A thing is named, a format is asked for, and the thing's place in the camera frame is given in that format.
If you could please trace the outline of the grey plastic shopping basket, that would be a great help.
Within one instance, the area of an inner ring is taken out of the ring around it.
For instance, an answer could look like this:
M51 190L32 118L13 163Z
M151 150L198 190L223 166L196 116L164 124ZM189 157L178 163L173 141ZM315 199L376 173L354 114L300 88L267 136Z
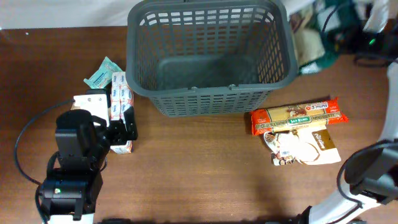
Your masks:
M141 1L128 14L127 83L166 116L253 111L297 74L280 1Z

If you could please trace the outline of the white brown snack pouch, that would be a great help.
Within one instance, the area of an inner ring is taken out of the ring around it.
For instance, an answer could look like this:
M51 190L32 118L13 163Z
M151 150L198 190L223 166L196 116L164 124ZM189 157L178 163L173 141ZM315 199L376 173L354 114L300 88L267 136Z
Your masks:
M292 129L278 133L266 132L264 142L271 150L272 163L285 166L333 164L341 161L339 152L326 126Z

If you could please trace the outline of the white Kleenex tissue multipack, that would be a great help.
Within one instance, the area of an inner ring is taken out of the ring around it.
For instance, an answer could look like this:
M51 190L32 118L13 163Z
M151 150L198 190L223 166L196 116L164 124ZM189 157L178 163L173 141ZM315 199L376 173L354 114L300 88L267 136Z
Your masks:
M111 82L111 120L124 120L124 112L134 106L134 95L130 86L127 84L125 72L115 72Z

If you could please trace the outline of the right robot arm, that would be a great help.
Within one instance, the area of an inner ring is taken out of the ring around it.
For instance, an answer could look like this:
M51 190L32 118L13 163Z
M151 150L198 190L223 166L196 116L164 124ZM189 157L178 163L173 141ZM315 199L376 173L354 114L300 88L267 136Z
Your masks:
M363 30L343 47L355 54L360 67L366 66L363 60L385 62L389 96L384 127L378 142L345 160L336 177L337 190L291 223L356 223L360 214L397 200L397 26Z

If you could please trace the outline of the orange San Remo spaghetti pack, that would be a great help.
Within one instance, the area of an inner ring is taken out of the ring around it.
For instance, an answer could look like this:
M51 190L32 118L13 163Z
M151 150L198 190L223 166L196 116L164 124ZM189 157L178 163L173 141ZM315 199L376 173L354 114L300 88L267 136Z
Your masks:
M338 99L314 103L258 109L250 112L252 135L338 124L349 121L340 110Z

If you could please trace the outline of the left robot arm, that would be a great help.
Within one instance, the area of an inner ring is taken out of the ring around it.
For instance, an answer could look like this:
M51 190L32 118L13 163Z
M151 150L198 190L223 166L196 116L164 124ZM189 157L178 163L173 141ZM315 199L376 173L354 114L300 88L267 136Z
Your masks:
M134 108L118 121L106 121L87 110L70 110L56 120L58 150L47 164L35 201L43 223L93 223L101 175L111 146L138 137Z

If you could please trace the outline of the teal wet wipes pack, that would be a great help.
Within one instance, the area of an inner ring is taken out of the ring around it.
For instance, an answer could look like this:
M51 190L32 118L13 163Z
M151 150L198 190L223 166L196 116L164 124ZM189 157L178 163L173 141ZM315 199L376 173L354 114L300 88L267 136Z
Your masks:
M85 78L83 81L91 89L105 88L112 82L113 73L121 71L122 69L116 63L105 57L99 69L89 79Z

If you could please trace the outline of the dark green food bag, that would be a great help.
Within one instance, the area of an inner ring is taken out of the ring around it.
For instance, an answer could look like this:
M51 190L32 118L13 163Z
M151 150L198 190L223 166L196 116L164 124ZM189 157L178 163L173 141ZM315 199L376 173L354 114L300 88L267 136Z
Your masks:
M340 56L335 41L345 29L361 25L366 1L314 0L288 3L300 75L332 66Z

